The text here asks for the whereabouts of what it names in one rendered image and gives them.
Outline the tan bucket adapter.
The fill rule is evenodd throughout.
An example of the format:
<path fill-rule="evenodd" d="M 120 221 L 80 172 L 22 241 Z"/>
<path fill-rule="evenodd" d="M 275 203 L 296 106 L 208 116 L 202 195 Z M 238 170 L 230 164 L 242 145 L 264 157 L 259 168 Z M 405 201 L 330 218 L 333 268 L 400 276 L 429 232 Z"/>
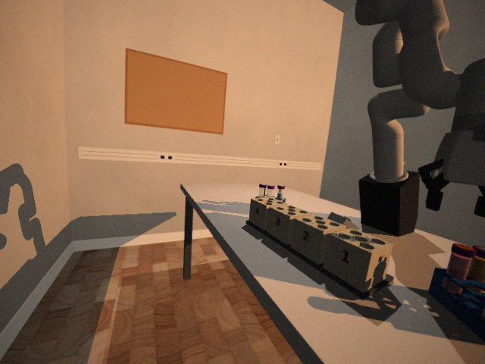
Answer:
<path fill-rule="evenodd" d="M 353 228 L 337 231 L 328 234 L 323 268 L 364 293 L 385 280 L 392 248 Z"/>
<path fill-rule="evenodd" d="M 269 207 L 267 232 L 286 245 L 291 244 L 294 218 L 313 215 L 295 206 Z"/>
<path fill-rule="evenodd" d="M 271 197 L 251 199 L 249 221 L 266 231 L 268 226 L 269 207 L 287 205 L 287 203 Z"/>
<path fill-rule="evenodd" d="M 345 225 L 319 215 L 294 218 L 290 247 L 319 265 L 324 262 L 328 234 L 345 229 Z"/>

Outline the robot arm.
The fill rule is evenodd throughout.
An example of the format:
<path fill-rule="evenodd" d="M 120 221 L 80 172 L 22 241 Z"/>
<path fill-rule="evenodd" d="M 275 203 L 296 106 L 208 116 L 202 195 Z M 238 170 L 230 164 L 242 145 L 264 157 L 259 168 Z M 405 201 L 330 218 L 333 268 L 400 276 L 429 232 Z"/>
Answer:
<path fill-rule="evenodd" d="M 368 102 L 374 155 L 370 179 L 395 183 L 408 178 L 402 172 L 404 133 L 395 119 L 456 107 L 451 131 L 474 130 L 472 140 L 485 142 L 485 58 L 463 74 L 444 65 L 438 41 L 449 19 L 443 0 L 357 0 L 355 19 L 362 26 L 385 23 L 372 43 L 373 82 L 378 88 L 401 83 L 403 88 L 378 93 Z"/>

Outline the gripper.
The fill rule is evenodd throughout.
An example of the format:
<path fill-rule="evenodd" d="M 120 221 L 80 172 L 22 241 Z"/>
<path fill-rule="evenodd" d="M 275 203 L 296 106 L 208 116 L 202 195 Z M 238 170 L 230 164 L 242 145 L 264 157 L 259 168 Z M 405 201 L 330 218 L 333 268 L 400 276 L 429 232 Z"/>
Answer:
<path fill-rule="evenodd" d="M 473 134 L 468 129 L 446 133 L 434 162 L 418 169 L 428 189 L 426 208 L 440 210 L 440 191 L 450 182 L 476 185 L 483 196 L 478 196 L 474 214 L 485 218 L 485 142 L 473 141 Z"/>

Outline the blue tube rack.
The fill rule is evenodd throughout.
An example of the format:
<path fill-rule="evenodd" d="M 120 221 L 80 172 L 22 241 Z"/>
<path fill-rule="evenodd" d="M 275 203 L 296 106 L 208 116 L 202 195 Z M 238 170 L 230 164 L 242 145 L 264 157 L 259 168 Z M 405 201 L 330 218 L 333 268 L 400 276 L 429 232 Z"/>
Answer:
<path fill-rule="evenodd" d="M 434 269 L 428 293 L 485 342 L 485 318 L 482 317 L 485 307 L 485 282 L 474 280 L 468 276 L 466 280 L 460 280 L 448 275 L 446 270 L 447 268 Z M 444 277 L 464 289 L 462 293 L 451 293 L 443 287 Z M 465 285 L 480 288 L 484 292 L 478 293 Z M 451 300 L 446 299 L 444 294 Z M 471 303 L 468 301 L 471 301 Z"/>

